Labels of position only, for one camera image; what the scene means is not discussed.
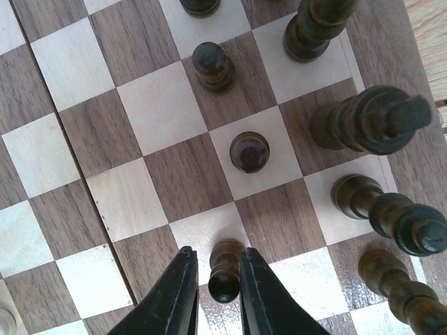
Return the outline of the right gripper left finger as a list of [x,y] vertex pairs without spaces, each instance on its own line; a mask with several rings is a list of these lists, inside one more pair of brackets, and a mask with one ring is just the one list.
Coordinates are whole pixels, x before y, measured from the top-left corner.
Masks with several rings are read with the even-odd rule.
[[197,334],[197,252],[181,247],[146,297],[109,333]]

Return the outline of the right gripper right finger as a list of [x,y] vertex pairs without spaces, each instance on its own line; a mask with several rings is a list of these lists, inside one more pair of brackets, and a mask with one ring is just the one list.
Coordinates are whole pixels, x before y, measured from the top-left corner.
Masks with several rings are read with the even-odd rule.
[[327,334],[289,294],[257,249],[240,260],[240,306],[244,334]]

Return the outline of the wooden chess board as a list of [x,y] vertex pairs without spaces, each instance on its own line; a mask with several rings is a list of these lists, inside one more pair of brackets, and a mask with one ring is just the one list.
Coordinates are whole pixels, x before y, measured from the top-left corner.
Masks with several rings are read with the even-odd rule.
[[[292,297],[333,334],[410,334],[357,271],[386,248],[446,300],[446,254],[407,255],[335,209],[349,173],[446,210],[439,121],[400,152],[315,145],[309,118],[375,84],[431,98],[403,1],[361,1],[308,64],[283,47],[297,1],[222,1],[206,18],[179,1],[1,2],[1,308],[16,334],[106,334],[178,250],[198,254],[198,331],[241,334],[240,305],[215,302],[221,239],[257,248]],[[223,93],[201,87],[192,54],[220,45]],[[270,157],[239,171],[229,149],[261,134]]]

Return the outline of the dark piece lower right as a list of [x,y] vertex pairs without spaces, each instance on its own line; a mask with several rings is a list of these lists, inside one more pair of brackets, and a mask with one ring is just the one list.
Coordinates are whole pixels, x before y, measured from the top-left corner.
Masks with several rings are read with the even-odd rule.
[[430,286],[411,280],[405,264],[392,253],[365,253],[358,272],[365,285],[385,297],[392,314],[415,334],[446,333],[446,306]]

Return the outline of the dark pawn centre square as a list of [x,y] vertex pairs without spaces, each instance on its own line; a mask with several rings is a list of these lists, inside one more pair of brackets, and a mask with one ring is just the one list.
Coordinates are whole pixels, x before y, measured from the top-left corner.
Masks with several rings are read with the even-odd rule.
[[270,147],[261,134],[247,131],[233,139],[229,155],[235,168],[241,172],[253,174],[262,170],[268,162]]

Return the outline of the dark pawn square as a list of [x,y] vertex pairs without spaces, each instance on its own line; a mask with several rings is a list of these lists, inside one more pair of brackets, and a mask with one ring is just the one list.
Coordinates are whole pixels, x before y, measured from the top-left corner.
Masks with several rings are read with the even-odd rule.
[[213,42],[201,43],[193,51],[191,59],[202,88],[220,94],[228,91],[234,84],[234,63],[220,45]]
[[253,174],[262,170],[268,162],[270,147],[261,134],[247,131],[233,139],[229,155],[235,168],[241,172]]

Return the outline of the dark bishop piece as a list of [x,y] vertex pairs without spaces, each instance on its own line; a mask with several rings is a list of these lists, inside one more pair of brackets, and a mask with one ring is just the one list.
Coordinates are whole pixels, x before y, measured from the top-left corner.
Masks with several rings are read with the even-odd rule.
[[446,218],[440,211],[400,193],[386,193],[368,176],[339,178],[331,200],[346,216],[368,220],[376,233],[394,240],[409,255],[426,257],[446,250]]

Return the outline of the dark king piece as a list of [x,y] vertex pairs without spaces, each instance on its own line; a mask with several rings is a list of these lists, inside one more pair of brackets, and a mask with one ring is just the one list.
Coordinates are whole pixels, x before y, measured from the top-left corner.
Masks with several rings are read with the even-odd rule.
[[416,131],[430,125],[432,110],[421,95],[376,85],[313,112],[310,132],[318,146],[378,156],[404,148]]

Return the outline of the dark pawn upper square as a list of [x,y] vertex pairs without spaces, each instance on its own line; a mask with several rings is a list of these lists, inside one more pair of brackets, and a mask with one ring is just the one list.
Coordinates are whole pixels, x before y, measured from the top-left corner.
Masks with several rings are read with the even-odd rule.
[[201,43],[193,51],[191,59],[202,88],[220,94],[228,91],[234,84],[234,63],[220,45],[213,42]]

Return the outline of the dark tall piece top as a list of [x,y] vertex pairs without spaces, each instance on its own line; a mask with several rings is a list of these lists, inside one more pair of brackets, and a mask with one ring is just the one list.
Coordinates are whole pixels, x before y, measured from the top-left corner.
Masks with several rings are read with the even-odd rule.
[[358,7],[356,0],[303,0],[284,32],[284,49],[292,60],[318,59],[344,30]]

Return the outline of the dark pawn top edge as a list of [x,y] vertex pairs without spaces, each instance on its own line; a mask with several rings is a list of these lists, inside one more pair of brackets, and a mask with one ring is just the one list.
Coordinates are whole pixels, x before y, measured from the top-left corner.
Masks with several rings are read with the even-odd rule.
[[180,0],[183,9],[194,17],[212,15],[220,6],[220,0]]

